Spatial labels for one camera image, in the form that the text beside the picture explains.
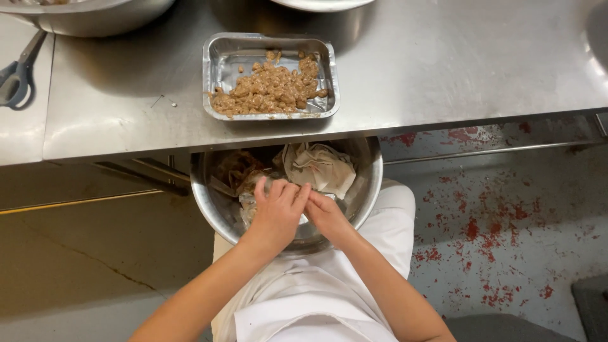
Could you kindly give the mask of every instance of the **scissors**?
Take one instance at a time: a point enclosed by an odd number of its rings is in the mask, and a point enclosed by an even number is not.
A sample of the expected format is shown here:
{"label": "scissors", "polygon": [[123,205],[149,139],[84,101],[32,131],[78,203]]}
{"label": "scissors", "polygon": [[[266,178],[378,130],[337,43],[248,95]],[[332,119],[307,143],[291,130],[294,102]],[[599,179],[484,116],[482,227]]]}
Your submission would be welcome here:
{"label": "scissors", "polygon": [[[33,81],[32,66],[38,55],[38,50],[46,37],[46,31],[39,30],[30,40],[30,43],[21,53],[19,60],[13,61],[6,68],[0,70],[0,107],[9,107],[13,110],[22,110],[32,101],[36,93]],[[27,102],[17,107],[27,96]]]}

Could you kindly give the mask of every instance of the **white chef uniform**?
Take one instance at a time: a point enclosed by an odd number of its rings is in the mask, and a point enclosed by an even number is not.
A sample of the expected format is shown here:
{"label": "white chef uniform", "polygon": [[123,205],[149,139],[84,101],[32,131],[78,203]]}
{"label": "white chef uniform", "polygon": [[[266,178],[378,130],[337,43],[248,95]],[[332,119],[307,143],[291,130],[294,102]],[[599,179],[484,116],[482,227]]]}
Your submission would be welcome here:
{"label": "white chef uniform", "polygon": [[[384,180],[359,228],[405,278],[413,249],[412,191]],[[213,261],[232,245],[215,234]],[[214,342],[395,342],[390,326],[339,250],[275,260],[260,270],[211,322]]]}

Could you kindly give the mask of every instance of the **person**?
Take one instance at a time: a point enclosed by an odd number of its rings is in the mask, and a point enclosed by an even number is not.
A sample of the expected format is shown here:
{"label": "person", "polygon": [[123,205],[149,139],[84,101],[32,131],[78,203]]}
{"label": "person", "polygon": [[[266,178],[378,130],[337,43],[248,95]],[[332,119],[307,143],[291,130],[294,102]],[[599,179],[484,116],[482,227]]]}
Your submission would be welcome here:
{"label": "person", "polygon": [[[214,262],[164,302],[130,341],[455,341],[407,281],[413,249],[412,191],[384,180],[355,230],[332,199],[285,180],[255,188],[257,213],[232,247],[216,235]],[[335,249],[273,260],[294,239],[302,213]]]}

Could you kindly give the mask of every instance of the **hand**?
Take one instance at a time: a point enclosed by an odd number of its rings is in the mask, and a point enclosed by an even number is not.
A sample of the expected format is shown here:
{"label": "hand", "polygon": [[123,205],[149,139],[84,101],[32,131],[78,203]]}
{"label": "hand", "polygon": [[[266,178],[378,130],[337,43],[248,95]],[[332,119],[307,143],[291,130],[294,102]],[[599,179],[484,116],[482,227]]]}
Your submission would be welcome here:
{"label": "hand", "polygon": [[337,203],[316,191],[311,191],[308,196],[306,216],[313,221],[319,232],[340,250],[344,250],[351,237],[358,235]]}
{"label": "hand", "polygon": [[265,184],[266,177],[261,177],[255,185],[257,211],[237,245],[251,246],[269,262],[294,240],[311,185],[306,183],[300,188],[286,180],[276,180],[266,196]]}

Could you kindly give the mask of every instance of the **stainless steel bowl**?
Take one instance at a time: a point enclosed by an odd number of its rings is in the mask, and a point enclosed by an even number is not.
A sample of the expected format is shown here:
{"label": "stainless steel bowl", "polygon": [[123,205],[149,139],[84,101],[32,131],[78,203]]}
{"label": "stainless steel bowl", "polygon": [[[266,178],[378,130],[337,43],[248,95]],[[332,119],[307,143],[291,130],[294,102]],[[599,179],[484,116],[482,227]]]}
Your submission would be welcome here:
{"label": "stainless steel bowl", "polygon": [[148,24],[174,2],[175,0],[86,0],[66,5],[35,6],[0,0],[0,13],[60,35],[107,37]]}
{"label": "stainless steel bowl", "polygon": [[[348,221],[359,229],[376,203],[382,183],[382,154],[376,137],[331,141],[338,151],[351,156],[357,176],[344,200],[336,200]],[[230,151],[192,154],[190,179],[196,203],[211,227],[233,245],[245,233],[239,215],[241,205],[207,186],[218,163]],[[278,255],[279,259],[302,259],[332,248],[311,223],[298,227],[294,241]]]}

